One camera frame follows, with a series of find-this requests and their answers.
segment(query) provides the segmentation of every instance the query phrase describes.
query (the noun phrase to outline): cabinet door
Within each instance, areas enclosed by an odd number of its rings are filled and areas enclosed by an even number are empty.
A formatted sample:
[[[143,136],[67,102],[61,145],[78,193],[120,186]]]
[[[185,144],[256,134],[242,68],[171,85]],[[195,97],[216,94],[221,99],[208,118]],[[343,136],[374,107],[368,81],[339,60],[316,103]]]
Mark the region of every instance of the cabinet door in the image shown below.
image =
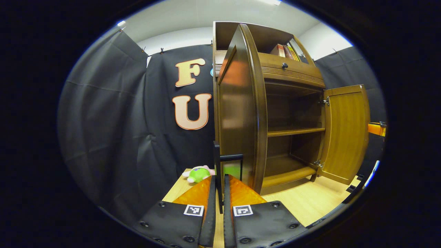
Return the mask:
[[[245,24],[238,25],[225,55],[217,96],[220,154],[243,154],[242,181],[259,193],[266,162],[265,82]]]
[[[325,140],[322,168],[317,171],[337,182],[351,184],[366,152],[370,122],[369,102],[363,85],[325,90]]]

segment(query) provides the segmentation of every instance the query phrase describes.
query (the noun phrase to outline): wooden cabinet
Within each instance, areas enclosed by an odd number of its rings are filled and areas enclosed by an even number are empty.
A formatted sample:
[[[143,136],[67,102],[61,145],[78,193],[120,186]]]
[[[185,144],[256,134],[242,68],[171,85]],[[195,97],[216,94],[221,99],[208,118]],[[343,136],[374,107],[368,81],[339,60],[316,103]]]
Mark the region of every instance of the wooden cabinet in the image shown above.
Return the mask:
[[[269,54],[290,41],[308,63]],[[214,22],[213,61],[216,141],[243,154],[242,181],[258,193],[310,175],[350,184],[368,144],[363,85],[325,90],[296,37],[249,23]]]

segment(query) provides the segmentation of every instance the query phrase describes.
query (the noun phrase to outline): wooden shelf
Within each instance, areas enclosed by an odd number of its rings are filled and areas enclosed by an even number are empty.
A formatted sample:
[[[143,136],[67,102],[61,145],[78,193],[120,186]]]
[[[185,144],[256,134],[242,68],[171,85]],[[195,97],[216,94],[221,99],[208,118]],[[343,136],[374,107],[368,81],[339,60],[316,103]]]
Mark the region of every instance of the wooden shelf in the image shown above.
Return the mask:
[[[315,174],[317,171],[290,157],[267,158],[262,187],[269,187]]]
[[[313,132],[323,132],[324,130],[325,130],[325,128],[302,128],[302,129],[292,129],[292,130],[268,131],[268,137],[287,136],[287,135],[296,135],[296,134],[313,133]]]

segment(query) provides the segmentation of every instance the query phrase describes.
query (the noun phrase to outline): plush toy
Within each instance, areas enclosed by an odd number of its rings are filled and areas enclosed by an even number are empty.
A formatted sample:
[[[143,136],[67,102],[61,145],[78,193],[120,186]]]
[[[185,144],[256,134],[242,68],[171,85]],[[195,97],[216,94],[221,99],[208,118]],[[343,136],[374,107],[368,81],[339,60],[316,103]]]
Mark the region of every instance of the plush toy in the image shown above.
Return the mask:
[[[182,173],[182,176],[187,177],[187,181],[190,183],[198,183],[209,176],[214,176],[216,173],[213,169],[208,168],[208,166],[196,166],[191,171]]]

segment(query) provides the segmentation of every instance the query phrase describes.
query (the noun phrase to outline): ceiling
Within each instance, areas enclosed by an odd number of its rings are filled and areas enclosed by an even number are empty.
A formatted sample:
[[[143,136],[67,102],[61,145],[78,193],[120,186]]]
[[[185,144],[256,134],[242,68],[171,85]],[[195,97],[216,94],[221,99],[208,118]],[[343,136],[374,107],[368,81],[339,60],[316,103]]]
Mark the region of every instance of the ceiling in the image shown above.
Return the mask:
[[[284,2],[264,0],[164,0],[125,19],[135,42],[177,30],[211,27],[213,21],[254,23],[300,36],[320,21]]]

